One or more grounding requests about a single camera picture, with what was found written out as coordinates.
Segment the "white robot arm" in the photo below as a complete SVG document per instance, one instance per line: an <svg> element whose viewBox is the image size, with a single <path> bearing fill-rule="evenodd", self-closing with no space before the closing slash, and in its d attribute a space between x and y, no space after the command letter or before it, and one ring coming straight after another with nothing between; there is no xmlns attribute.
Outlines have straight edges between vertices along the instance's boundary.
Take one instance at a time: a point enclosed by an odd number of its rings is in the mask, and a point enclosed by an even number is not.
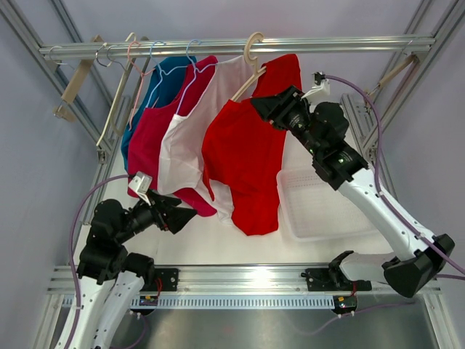
<svg viewBox="0 0 465 349"><path fill-rule="evenodd" d="M388 283L405 297L413 297L444 267L444 258L435 250L449 256L455 245L446 234L435 236L420 225L387 190L382 187L379 192L376 190L374 173L368 163L344 141L349 122L338 103L319 103L310 113L310 102L329 94L325 76L316 73L314 77L313 87L305 94L291 86L278 95L251 98L251 104L263 121L277 129L288 130L297 138L312 154L317 175L353 202L394 251L391 254L353 251L340 254L329 264L333 282L347 285L351 281L378 281ZM388 199L392 209L381 196ZM401 218L414 227L421 238Z"/></svg>

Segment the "cable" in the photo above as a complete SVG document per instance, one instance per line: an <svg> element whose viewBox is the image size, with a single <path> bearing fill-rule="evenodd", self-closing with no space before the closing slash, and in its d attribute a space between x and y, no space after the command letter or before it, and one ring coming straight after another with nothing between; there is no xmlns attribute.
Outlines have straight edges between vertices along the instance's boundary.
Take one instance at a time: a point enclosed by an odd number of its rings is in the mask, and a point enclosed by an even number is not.
<svg viewBox="0 0 465 349"><path fill-rule="evenodd" d="M451 274L437 274L437 278L451 278L454 280L462 280L465 281L465 276L459 276L459 275L451 275Z"/></svg>
<svg viewBox="0 0 465 349"><path fill-rule="evenodd" d="M403 306L406 306L406 305L413 305L415 304L414 302L412 303L390 303L390 304L378 304L378 305L373 305L371 307L368 307L368 308L365 308L365 309L362 309L362 310L357 310L355 312L352 312L352 313L348 313L348 314L343 314L341 316L337 316L335 318L331 318L329 319L328 321L326 321L323 325L321 325L320 328L316 329L315 331L312 331L312 332L307 332L307 331L303 331L301 329L298 329L291 321L291 319L285 314L285 317L287 318L288 320L288 323L289 325L291 325L291 327L293 328L293 330L297 333L297 334L300 334L301 336L305 336L305 337L313 337L319 333L321 333L326 327L328 327L329 325L331 325L333 322L335 321L338 321L340 318L346 318L346 317L350 317L350 316L355 316L357 314L363 314L363 313L368 313L372 310L376 310L376 309L381 309L381 308L398 308L398 307L403 307Z"/></svg>
<svg viewBox="0 0 465 349"><path fill-rule="evenodd" d="M462 268L460 265L455 263L452 259L449 258L443 251L438 249L431 241L429 241L427 238L423 237L423 234L421 234L416 228L408 222L401 213L399 213L396 208L391 204L391 202L386 198L386 196L382 193L381 191L381 183L379 180L379 170L381 166L380 158L381 158L381 152L382 152L382 143L383 143L383 130L381 128L381 118L378 113L378 109L375 106L374 102L371 100L369 96L367 96L364 91L359 88L357 85L353 84L352 82L345 80L343 78L339 78L337 76L331 76L331 75L326 75L325 76L327 79L330 80L335 80L339 81L343 84L346 84L347 86L352 87L355 91L357 91L363 99L370 105L371 110L373 111L375 118L376 118L376 123L378 125L378 148L376 152L376 160L375 160L375 186L376 186L376 191L379 194L379 197L381 200L386 204L386 206L389 208L389 210L396 216L407 228L409 228L412 233L420 240L422 240L428 247L430 247L433 251L435 251L441 258L443 258L447 263L452 265L457 271L465 275L465 269Z"/></svg>
<svg viewBox="0 0 465 349"><path fill-rule="evenodd" d="M357 295L356 295L356 293L357 293L357 282L356 282L356 281L353 281L353 282L352 282L352 285L353 285L352 293L350 294L349 297L351 297L351 296L357 297Z"/></svg>
<svg viewBox="0 0 465 349"><path fill-rule="evenodd" d="M71 224L71 229L70 229L70 238L69 238L69 241L68 241L68 254L69 254L69 258L70 258L69 263L70 263L70 266L71 266L71 274L73 275L74 289L76 290L76 312L74 313L73 325L71 327L70 335L68 337L68 340L66 341L65 349L68 349L70 347L71 341L73 340L74 334L76 333L76 327L78 326L79 315L80 315L80 311L81 311L81 287L79 286L78 274L76 272L76 266L74 264L74 258L73 258L74 230L76 229L76 225L78 224L79 216L81 215L82 208L84 207L86 201L92 196L92 194L98 188L104 186L105 184L107 184L108 182L111 182L113 180L120 180L121 178L127 178L127 177L129 177L127 174L121 174L119 176L111 177L111 178L108 178L108 179L103 180L102 182L98 183L82 199L81 203L78 206L78 211L74 215L73 223Z"/></svg>
<svg viewBox="0 0 465 349"><path fill-rule="evenodd" d="M142 319L142 322L144 323L144 329L142 330L142 333L140 334L139 338L134 343L132 343L129 347L125 347L125 348L110 347L110 349L132 349L132 348L135 348L137 345L139 345L139 343L141 343L141 341L144 339L145 334L147 333L147 330L148 330L148 321L143 315L140 315L140 318Z"/></svg>

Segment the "hanger hook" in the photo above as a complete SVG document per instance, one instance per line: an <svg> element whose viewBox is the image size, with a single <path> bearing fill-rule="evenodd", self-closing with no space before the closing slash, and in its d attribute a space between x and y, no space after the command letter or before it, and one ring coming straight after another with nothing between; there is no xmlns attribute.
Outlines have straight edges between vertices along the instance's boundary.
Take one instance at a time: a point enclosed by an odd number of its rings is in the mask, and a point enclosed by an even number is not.
<svg viewBox="0 0 465 349"><path fill-rule="evenodd" d="M254 67L255 73L259 72L259 58L250 56L250 48L255 41L262 42L264 39L263 33L255 32L248 38L246 46L244 47L244 60Z"/></svg>
<svg viewBox="0 0 465 349"><path fill-rule="evenodd" d="M107 43L104 42L104 43L102 44L102 46L99 47L99 49L95 52L95 60L96 60L97 63L99 63L102 67L108 68L108 67L111 65L111 63L113 63L112 60L110 60L110 62L109 62L107 65L105 65L105 64L103 64L103 63L101 63L101 62L99 61L99 52L100 52L100 50L101 50L102 48L104 48L104 47L106 47L106 46L107 46Z"/></svg>
<svg viewBox="0 0 465 349"><path fill-rule="evenodd" d="M119 64L119 65L123 68L123 70L125 71L126 69L125 69L123 63L121 63L121 62L119 62L119 61L117 61L117 60L112 60L112 59L108 56L108 53L110 52L110 50L111 50L111 48L112 48L113 46L115 46L115 45L110 45L110 46L107 48L107 54L106 54L107 59L108 59L110 62L112 62L112 63L117 63L117 64Z"/></svg>
<svg viewBox="0 0 465 349"><path fill-rule="evenodd" d="M196 43L198 44L198 46L202 45L202 41L197 40L197 39L193 39L193 40L189 41L189 44L187 44L187 46L186 46L186 57L188 58L188 60L190 61L190 63L193 65L193 67L194 67L194 73L195 73L195 71L199 71L199 70L198 70L197 66L195 65L195 62L193 61L193 59L190 58L190 56L189 56L189 48L190 48L190 45L192 45L194 42L196 42Z"/></svg>
<svg viewBox="0 0 465 349"><path fill-rule="evenodd" d="M58 62L57 60L54 60L54 59L52 58L52 50L53 50L53 49L56 49L56 48L58 48L58 47L62 48L62 46L53 46L53 47L49 50L49 59L50 59L53 63L55 63L56 65L70 65L69 63Z"/></svg>
<svg viewBox="0 0 465 349"><path fill-rule="evenodd" d="M161 40L154 41L154 42L152 43L152 46L150 46L150 51L149 51L150 59L155 61L155 64L156 64L156 66L158 67L158 74L160 75L160 78L162 79L163 77L161 76L162 69L161 69L160 63L159 63L159 61L158 61L154 56L152 56L152 50L153 50L153 47L154 47L156 44L163 44L163 45L166 45L166 42L165 42L165 41L161 41Z"/></svg>

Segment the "red shirt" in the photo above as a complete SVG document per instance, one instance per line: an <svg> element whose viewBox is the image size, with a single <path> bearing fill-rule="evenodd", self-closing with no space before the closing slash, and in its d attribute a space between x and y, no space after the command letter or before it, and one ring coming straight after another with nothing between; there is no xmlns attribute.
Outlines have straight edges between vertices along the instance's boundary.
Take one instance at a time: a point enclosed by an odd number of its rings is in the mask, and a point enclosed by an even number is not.
<svg viewBox="0 0 465 349"><path fill-rule="evenodd" d="M299 60L285 55L264 64L253 97L276 95L291 85L302 89ZM202 145L203 182L217 180L231 189L232 221L246 235L278 229L276 175L281 169L286 133L260 119L250 99L228 101L206 131Z"/></svg>
<svg viewBox="0 0 465 349"><path fill-rule="evenodd" d="M195 65L202 70L207 65L216 63L218 63L217 58L215 56L209 56ZM213 77L214 72L214 66L208 67L202 73L197 72L197 79L186 91L181 108L179 109L179 115L186 116L195 107L203 91L205 91ZM162 108L146 108L137 125L134 136L129 143L128 173L135 174L137 171L142 171L151 176L153 180L150 184L150 188L152 189L156 190L157 188L158 159L160 157L161 141L173 115L176 113L182 93L193 79L193 66L189 65L186 70L184 84L173 102ZM134 196L132 190L128 190L128 194ZM190 198L194 198L197 205L200 204L203 207L202 212L204 216L211 216L217 213L217 211L208 205L192 188L183 188L175 192L174 195L188 204L192 201Z"/></svg>

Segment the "plastic tray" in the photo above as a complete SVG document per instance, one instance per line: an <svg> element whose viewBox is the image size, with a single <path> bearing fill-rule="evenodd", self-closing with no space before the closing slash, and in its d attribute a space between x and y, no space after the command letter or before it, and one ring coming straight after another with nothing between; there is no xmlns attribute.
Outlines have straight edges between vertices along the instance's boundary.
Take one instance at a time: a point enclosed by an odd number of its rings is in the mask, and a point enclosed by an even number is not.
<svg viewBox="0 0 465 349"><path fill-rule="evenodd" d="M276 179L283 223L296 240L317 241L377 231L358 207L323 182L312 167L284 169Z"/></svg>

